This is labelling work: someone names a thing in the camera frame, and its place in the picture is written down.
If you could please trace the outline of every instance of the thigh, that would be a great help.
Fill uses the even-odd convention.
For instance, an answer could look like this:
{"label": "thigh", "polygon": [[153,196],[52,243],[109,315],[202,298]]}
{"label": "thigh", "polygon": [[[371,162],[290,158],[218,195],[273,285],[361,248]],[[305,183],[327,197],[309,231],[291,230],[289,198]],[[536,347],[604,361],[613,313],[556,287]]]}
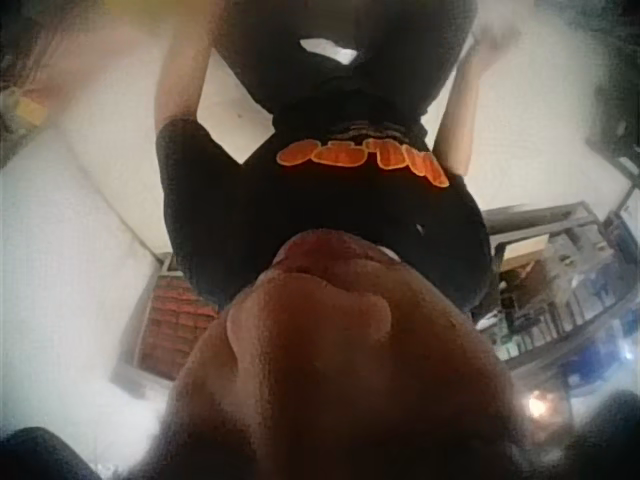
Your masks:
{"label": "thigh", "polygon": [[343,66],[300,45],[287,2],[228,1],[216,49],[249,95],[269,113],[309,95]]}
{"label": "thigh", "polygon": [[427,112],[453,71],[475,0],[378,0],[359,38],[354,72],[410,118]]}

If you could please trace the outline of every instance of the shirt sleeve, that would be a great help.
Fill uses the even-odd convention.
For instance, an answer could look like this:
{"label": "shirt sleeve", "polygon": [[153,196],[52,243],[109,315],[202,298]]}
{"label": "shirt sleeve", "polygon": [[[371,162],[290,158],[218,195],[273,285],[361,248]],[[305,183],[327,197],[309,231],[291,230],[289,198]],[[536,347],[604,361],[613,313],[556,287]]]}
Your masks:
{"label": "shirt sleeve", "polygon": [[218,305],[242,166],[197,121],[176,119],[158,132],[164,217],[178,265],[196,291]]}

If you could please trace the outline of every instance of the orange lettering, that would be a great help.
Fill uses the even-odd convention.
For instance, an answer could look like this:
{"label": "orange lettering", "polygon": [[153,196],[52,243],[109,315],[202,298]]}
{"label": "orange lettering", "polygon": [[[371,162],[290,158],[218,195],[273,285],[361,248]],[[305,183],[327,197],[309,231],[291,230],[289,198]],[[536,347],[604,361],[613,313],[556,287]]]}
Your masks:
{"label": "orange lettering", "polygon": [[407,165],[407,159],[402,153],[402,147],[395,140],[365,140],[364,148],[378,154],[378,166],[384,170],[395,170]]}
{"label": "orange lettering", "polygon": [[444,174],[442,167],[431,152],[427,152],[424,156],[425,177],[429,179],[436,187],[446,188],[449,186],[449,179]]}
{"label": "orange lettering", "polygon": [[418,175],[419,177],[423,177],[426,173],[425,167],[425,153],[419,152],[415,148],[410,147],[409,145],[402,146],[402,153],[404,153],[405,158],[407,159],[407,163],[411,168],[411,171]]}
{"label": "orange lettering", "polygon": [[322,147],[317,140],[301,140],[293,143],[278,154],[278,163],[285,167],[293,167],[309,160]]}
{"label": "orange lettering", "polygon": [[353,142],[329,142],[311,156],[316,163],[334,167],[359,167],[367,160],[367,151]]}

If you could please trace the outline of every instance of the black t-shirt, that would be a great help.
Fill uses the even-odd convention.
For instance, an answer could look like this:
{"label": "black t-shirt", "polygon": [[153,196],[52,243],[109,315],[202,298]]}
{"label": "black t-shirt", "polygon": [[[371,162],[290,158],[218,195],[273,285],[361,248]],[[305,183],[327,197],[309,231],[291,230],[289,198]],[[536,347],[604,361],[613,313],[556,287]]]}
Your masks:
{"label": "black t-shirt", "polygon": [[158,134],[165,220],[194,288],[224,306],[298,233],[329,228],[387,247],[467,311],[491,268],[482,215],[425,130],[361,92],[316,97],[274,119],[238,164],[196,121]]}

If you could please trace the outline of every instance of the lips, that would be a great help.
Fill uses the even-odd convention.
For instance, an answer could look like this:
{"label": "lips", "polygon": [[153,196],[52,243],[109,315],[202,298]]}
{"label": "lips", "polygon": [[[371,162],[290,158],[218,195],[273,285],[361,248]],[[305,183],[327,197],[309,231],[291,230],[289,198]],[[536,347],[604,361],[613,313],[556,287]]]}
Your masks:
{"label": "lips", "polygon": [[304,268],[350,260],[370,260],[382,265],[398,263],[374,244],[354,235],[335,230],[312,230],[289,240],[276,255],[273,266]]}

